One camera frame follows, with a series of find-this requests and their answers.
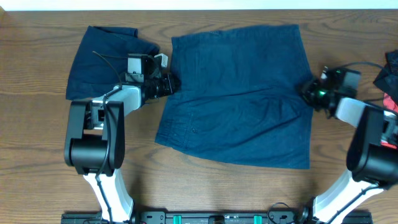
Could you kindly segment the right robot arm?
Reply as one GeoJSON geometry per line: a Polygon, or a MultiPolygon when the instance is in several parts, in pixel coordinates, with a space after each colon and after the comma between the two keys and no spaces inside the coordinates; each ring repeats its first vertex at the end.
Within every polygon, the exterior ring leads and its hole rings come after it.
{"type": "Polygon", "coordinates": [[[361,73],[326,68],[298,91],[315,111],[325,111],[355,128],[346,169],[324,193],[303,208],[297,223],[372,223],[357,207],[397,184],[397,113],[356,99],[361,73]]]}

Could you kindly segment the blue denim shorts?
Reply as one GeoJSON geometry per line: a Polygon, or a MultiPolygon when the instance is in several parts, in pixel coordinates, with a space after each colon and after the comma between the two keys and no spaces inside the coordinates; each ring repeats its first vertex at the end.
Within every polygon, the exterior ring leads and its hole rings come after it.
{"type": "Polygon", "coordinates": [[[308,169],[313,110],[297,92],[312,74],[299,26],[252,26],[172,38],[155,141],[231,164],[308,169]]]}

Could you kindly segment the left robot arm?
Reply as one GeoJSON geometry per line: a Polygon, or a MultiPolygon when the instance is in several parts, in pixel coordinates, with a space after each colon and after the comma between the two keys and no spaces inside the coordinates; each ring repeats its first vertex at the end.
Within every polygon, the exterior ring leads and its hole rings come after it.
{"type": "Polygon", "coordinates": [[[165,54],[128,54],[127,70],[103,96],[73,100],[64,157],[68,166],[91,185],[98,213],[65,213],[62,223],[136,223],[134,201],[127,192],[121,166],[125,156],[125,117],[148,100],[174,94],[179,80],[163,71],[165,54]]]}

